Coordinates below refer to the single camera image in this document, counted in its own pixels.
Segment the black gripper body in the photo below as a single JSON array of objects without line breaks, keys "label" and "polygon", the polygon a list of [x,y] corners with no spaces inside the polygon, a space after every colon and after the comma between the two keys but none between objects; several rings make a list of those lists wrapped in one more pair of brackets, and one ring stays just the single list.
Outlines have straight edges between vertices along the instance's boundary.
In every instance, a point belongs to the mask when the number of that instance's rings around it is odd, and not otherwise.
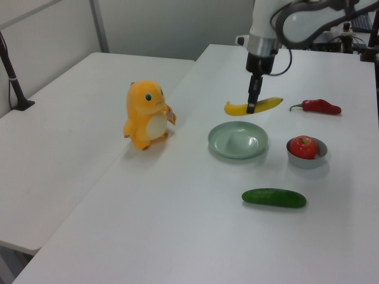
[{"label": "black gripper body", "polygon": [[262,75],[270,75],[274,65],[274,56],[258,57],[248,53],[246,60],[246,70],[251,72],[255,77]]}]

